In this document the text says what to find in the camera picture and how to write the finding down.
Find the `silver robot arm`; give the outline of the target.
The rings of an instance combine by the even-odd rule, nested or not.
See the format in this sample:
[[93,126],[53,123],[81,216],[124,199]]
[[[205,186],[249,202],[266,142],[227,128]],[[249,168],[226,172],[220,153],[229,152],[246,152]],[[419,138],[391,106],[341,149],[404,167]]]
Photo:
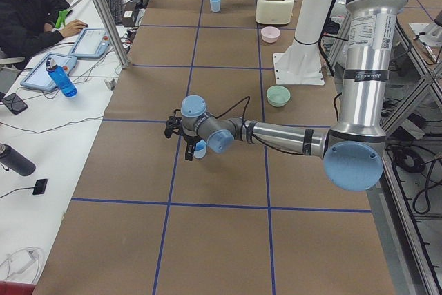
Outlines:
[[[299,107],[320,115],[319,87],[323,83],[318,46],[335,0],[302,0],[292,45],[273,56],[276,84],[296,85]],[[349,34],[337,122],[318,130],[306,124],[291,126],[224,119],[211,114],[205,100],[190,95],[166,121],[166,137],[186,142],[185,158],[193,159],[195,145],[204,141],[215,153],[225,152],[234,140],[262,144],[323,161],[327,177],[348,191],[371,189],[383,174],[386,134],[381,111],[389,78],[390,54],[397,14],[408,0],[345,0]]]

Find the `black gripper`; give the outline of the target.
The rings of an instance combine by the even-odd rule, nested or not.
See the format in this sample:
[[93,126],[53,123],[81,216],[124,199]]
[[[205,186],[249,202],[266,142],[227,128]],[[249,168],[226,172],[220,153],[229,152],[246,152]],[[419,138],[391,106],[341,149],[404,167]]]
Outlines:
[[172,134],[183,137],[186,142],[185,160],[192,161],[195,147],[200,141],[200,137],[196,134],[188,134],[184,132],[182,117],[177,116],[177,112],[180,112],[180,109],[175,109],[173,114],[170,115],[165,122],[164,135],[168,139],[171,138]]

